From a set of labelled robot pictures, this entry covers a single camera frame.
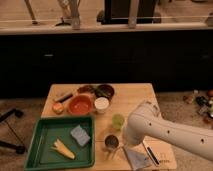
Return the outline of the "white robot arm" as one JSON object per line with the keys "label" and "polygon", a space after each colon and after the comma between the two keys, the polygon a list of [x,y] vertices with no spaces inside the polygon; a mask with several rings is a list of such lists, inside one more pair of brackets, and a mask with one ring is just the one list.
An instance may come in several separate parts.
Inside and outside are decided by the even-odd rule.
{"label": "white robot arm", "polygon": [[213,130],[164,120],[157,106],[140,103],[128,116],[126,143],[139,145],[145,136],[157,138],[213,162]]}

